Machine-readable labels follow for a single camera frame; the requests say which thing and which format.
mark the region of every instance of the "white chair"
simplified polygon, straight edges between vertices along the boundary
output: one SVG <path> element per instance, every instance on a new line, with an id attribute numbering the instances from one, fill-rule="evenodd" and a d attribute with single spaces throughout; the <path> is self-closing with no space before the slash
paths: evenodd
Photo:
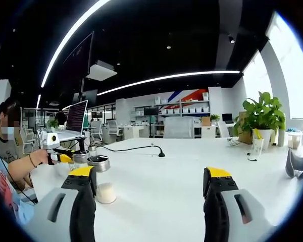
<path id="1" fill-rule="evenodd" d="M 95 142 L 95 138 L 98 138 L 98 142 L 102 141 L 102 129 L 101 129 L 102 122 L 101 121 L 93 121 L 91 125 L 91 142 Z"/>
<path id="2" fill-rule="evenodd" d="M 216 137 L 215 126 L 202 126 L 201 127 L 201 138 L 202 139 L 214 139 Z"/>
<path id="3" fill-rule="evenodd" d="M 219 128 L 220 137 L 229 138 L 230 134 L 229 134 L 229 130 L 228 130 L 226 123 L 223 121 L 218 121 L 217 124 L 218 124 L 218 128 Z"/>
<path id="4" fill-rule="evenodd" d="M 167 117 L 165 139 L 194 139 L 194 120 L 191 117 Z"/>
<path id="5" fill-rule="evenodd" d="M 34 150 L 34 144 L 35 144 L 35 139 L 31 139 L 31 140 L 28 140 L 27 139 L 27 135 L 26 135 L 26 131 L 24 129 L 21 130 L 20 132 L 20 136 L 21 136 L 21 139 L 22 139 L 22 153 L 24 155 L 28 155 L 30 153 L 33 152 Z M 30 152 L 25 152 L 25 147 L 26 146 L 30 146 Z"/>
<path id="6" fill-rule="evenodd" d="M 122 136 L 123 135 L 123 128 L 118 127 L 117 121 L 115 120 L 108 120 L 108 126 L 109 126 L 109 135 L 116 135 L 116 136 Z"/>

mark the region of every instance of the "spotlight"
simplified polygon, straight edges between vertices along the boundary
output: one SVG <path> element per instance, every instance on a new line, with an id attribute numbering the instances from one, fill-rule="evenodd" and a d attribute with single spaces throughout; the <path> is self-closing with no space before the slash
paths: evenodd
<path id="1" fill-rule="evenodd" d="M 231 35 L 228 35 L 228 37 L 229 37 L 230 43 L 234 44 L 235 41 L 234 41 L 233 37 Z"/>

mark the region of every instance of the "ceiling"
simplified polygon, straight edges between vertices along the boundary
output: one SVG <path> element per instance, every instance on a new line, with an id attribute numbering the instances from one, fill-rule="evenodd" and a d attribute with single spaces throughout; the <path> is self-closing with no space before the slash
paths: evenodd
<path id="1" fill-rule="evenodd" d="M 59 43 L 95 2 L 42 0 L 2 6 L 6 16 L 0 16 L 0 79 L 10 80 L 12 95 L 24 107 L 36 107 L 39 94 L 39 107 L 51 107 L 51 101 L 62 107 L 70 103 L 79 82 L 61 79 L 59 71 L 73 48 L 92 31 L 93 60 L 113 65 L 118 74 L 102 82 L 86 79 L 84 90 L 103 92 L 178 73 L 242 71 L 266 43 L 265 31 L 273 13 L 262 0 L 110 0 L 70 39 L 41 88 Z M 228 34 L 235 39 L 234 44 Z M 240 76 L 156 81 L 98 96 L 97 105 L 166 91 L 232 87 Z"/>

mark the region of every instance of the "desk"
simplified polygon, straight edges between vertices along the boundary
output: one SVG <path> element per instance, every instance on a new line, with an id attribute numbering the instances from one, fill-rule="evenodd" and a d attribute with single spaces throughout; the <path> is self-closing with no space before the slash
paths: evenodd
<path id="1" fill-rule="evenodd" d="M 151 143 L 159 145 L 166 157 L 158 157 L 158 148 L 119 153 L 97 149 L 111 163 L 111 169 L 97 174 L 97 180 L 112 182 L 117 200 L 109 205 L 97 202 L 96 241 L 203 241 L 203 172 L 207 166 L 229 171 L 240 189 L 247 189 L 263 204 L 267 219 L 275 225 L 287 215 L 303 182 L 286 175 L 287 147 L 271 147 L 257 162 L 247 160 L 250 145 L 230 147 L 224 138 L 133 138 L 108 147 Z M 45 164 L 31 176 L 39 201 L 66 177 L 57 175 L 56 166 Z"/>

